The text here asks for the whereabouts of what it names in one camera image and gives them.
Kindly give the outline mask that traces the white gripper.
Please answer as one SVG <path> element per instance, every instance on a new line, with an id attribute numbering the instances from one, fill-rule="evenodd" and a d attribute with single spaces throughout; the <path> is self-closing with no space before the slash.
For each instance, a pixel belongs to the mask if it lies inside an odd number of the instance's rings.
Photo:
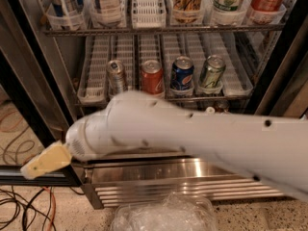
<path id="1" fill-rule="evenodd" d="M 20 169 L 21 174 L 26 179 L 33 180 L 69 166 L 72 156 L 77 160 L 90 159 L 84 123 L 76 122 L 67 130 L 65 144 L 60 141 L 50 144 Z"/>

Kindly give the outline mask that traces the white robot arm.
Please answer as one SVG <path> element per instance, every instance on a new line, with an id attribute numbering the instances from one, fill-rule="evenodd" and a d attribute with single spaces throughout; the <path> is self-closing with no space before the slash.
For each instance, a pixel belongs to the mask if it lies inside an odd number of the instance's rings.
<path id="1" fill-rule="evenodd" d="M 51 143 L 21 173 L 33 180 L 73 159 L 100 160 L 142 147 L 183 150 L 308 200 L 308 120 L 186 110 L 136 90 L 117 94 L 105 109 L 78 119 L 64 141 Z"/>

